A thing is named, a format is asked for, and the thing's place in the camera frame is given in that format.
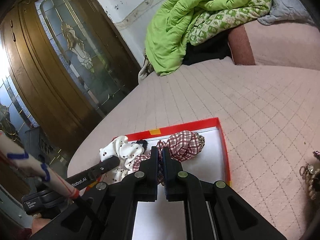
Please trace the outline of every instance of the clothing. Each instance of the clothing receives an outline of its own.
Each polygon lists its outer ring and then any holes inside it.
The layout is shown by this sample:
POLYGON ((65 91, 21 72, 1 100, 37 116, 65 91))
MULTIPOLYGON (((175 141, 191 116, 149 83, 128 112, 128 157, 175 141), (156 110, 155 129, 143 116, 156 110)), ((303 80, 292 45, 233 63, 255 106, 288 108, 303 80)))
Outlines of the clothing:
POLYGON ((250 0, 236 9, 219 12, 203 12, 190 31, 188 41, 196 46, 218 33, 266 15, 271 8, 271 0, 250 0))
POLYGON ((144 53, 144 63, 141 70, 138 73, 138 84, 141 82, 151 73, 154 71, 153 66, 150 64, 148 57, 144 53))
POLYGON ((192 65, 209 59, 231 57, 228 35, 229 31, 224 31, 198 46, 187 43, 186 55, 183 58, 182 64, 192 65))
MULTIPOLYGON (((245 5, 253 8, 254 4, 250 3, 251 0, 167 0, 154 15, 147 28, 146 34, 146 54, 151 65, 157 74, 163 76, 167 75, 180 67, 182 59, 186 53, 187 41, 189 33, 194 27, 198 17, 204 11, 217 12, 223 11, 223 15, 217 14, 217 21, 220 22, 218 32, 235 26, 234 24, 226 23, 226 19, 234 18, 234 13, 247 15, 251 13, 249 8, 244 8, 241 11, 230 11, 233 8, 240 8, 245 5)), ((237 19, 236 24, 244 23, 246 20, 253 19, 247 16, 246 19, 237 19)), ((192 39, 190 41, 198 40, 204 31, 201 29, 203 24, 197 26, 194 30, 192 39)), ((209 33, 215 30, 207 27, 209 33)))
POLYGON ((128 143, 127 136, 119 136, 113 139, 106 147, 100 149, 100 159, 103 162, 112 156, 117 156, 120 164, 113 170, 108 171, 103 181, 107 184, 120 182, 126 175, 133 172, 133 161, 136 156, 143 152, 143 146, 137 143, 128 143))
MULTIPOLYGON (((163 158, 162 149, 163 147, 169 147, 169 152, 173 160, 183 162, 190 160, 195 157, 204 146, 204 137, 198 133, 193 133, 190 131, 181 131, 175 133, 169 137, 167 142, 158 141, 158 184, 163 184, 163 158)), ((150 158, 151 150, 149 155, 138 155, 134 159, 133 171, 138 171, 140 163, 144 160, 150 158)))

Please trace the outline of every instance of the yellow sticker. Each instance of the yellow sticker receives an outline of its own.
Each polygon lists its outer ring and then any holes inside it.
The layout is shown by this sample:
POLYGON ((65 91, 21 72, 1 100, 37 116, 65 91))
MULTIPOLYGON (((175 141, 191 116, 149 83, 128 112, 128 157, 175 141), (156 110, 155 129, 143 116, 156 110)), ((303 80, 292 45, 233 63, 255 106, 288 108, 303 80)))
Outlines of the yellow sticker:
POLYGON ((151 135, 157 135, 157 134, 161 134, 161 131, 160 129, 153 129, 153 130, 149 130, 150 134, 151 135))
POLYGON ((96 180, 95 182, 91 183, 90 185, 88 185, 88 187, 93 187, 94 185, 96 185, 98 183, 98 181, 96 180))

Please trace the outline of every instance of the wooden door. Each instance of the wooden door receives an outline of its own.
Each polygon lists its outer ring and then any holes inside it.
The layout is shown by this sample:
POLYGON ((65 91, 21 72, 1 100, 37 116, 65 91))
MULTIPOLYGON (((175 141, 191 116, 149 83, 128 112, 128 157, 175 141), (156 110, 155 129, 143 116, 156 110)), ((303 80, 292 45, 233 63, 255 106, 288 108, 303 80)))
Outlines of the wooden door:
POLYGON ((139 67, 95 0, 23 0, 1 33, 18 93, 70 155, 137 85, 139 67))

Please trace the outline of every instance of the blue marking on handle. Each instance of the blue marking on handle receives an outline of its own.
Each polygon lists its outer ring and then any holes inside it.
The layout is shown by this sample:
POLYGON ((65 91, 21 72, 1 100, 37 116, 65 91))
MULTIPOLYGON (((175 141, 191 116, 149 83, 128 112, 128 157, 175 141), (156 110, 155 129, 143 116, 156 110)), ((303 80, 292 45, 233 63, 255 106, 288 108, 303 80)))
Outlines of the blue marking on handle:
POLYGON ((7 153, 7 158, 11 160, 26 160, 29 155, 26 151, 24 153, 7 153))
POLYGON ((41 164, 41 168, 44 170, 46 177, 41 177, 42 181, 46 181, 49 182, 50 181, 50 174, 49 171, 47 169, 47 165, 45 163, 41 164))

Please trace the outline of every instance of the green patterned blanket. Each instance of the green patterned blanket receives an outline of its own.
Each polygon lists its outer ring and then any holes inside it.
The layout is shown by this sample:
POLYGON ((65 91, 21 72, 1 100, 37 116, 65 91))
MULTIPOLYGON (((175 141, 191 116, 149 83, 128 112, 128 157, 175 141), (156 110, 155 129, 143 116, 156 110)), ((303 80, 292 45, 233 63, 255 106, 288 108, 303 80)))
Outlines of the green patterned blanket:
POLYGON ((203 12, 192 28, 188 41, 196 46, 218 33, 250 22, 266 15, 271 8, 271 0, 251 0, 241 8, 219 12, 203 12))
POLYGON ((267 14, 270 7, 271 0, 167 0, 147 28, 148 60, 158 74, 167 75, 180 67, 188 41, 200 44, 267 14))

